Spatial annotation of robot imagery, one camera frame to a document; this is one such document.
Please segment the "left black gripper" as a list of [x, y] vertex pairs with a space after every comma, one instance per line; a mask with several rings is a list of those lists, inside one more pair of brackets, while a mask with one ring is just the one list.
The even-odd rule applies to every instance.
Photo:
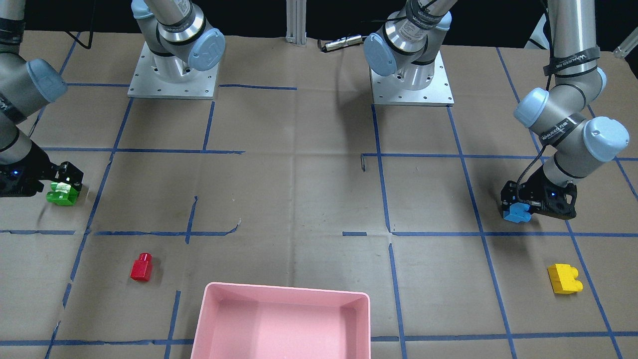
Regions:
[[561, 187], [547, 179], [543, 170], [536, 170], [528, 179], [528, 186], [520, 184], [516, 191], [516, 181], [508, 181], [501, 189], [500, 211], [510, 204], [529, 202], [529, 213], [570, 220], [576, 217], [577, 186], [569, 182]]

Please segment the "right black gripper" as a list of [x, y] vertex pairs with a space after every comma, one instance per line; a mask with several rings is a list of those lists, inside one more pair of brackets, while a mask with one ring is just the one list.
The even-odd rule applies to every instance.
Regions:
[[41, 148], [31, 148], [22, 160], [0, 167], [0, 196], [32, 197], [43, 191], [43, 180], [64, 182], [80, 192], [83, 177], [71, 162], [55, 165]]

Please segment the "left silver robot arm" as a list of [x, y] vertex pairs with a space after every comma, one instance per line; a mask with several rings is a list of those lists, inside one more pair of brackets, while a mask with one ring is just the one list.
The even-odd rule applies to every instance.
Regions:
[[[374, 73], [390, 76], [419, 66], [433, 69], [451, 26], [453, 0], [408, 0], [364, 40], [367, 64]], [[619, 121], [599, 116], [586, 120], [582, 111], [599, 98], [607, 84], [598, 67], [595, 4], [592, 0], [549, 0], [549, 63], [544, 75], [554, 86], [535, 88], [513, 112], [537, 134], [542, 147], [553, 147], [552, 158], [527, 181], [508, 181], [501, 191], [501, 215], [514, 223], [529, 222], [534, 213], [558, 219], [576, 216], [576, 185], [622, 152], [630, 141]]]

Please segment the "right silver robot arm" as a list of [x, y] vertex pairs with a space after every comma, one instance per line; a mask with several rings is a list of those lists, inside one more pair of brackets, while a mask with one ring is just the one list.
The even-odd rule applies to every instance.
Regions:
[[[132, 98], [210, 99], [226, 47], [222, 32], [189, 0], [134, 0], [134, 18], [145, 37], [128, 95]], [[75, 204], [83, 173], [70, 162], [57, 165], [19, 124], [52, 104], [68, 86], [43, 59], [19, 55], [25, 2], [1, 2], [0, 190], [2, 197], [32, 197], [51, 182], [48, 202]]]

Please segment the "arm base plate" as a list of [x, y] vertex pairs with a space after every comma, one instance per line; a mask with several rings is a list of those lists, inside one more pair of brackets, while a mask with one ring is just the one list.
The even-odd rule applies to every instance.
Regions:
[[433, 63], [408, 64], [390, 76], [369, 72], [376, 105], [452, 106], [455, 103], [440, 52]]
[[144, 43], [128, 96], [146, 99], [213, 100], [220, 64], [206, 71], [190, 68], [178, 57], [162, 57]]

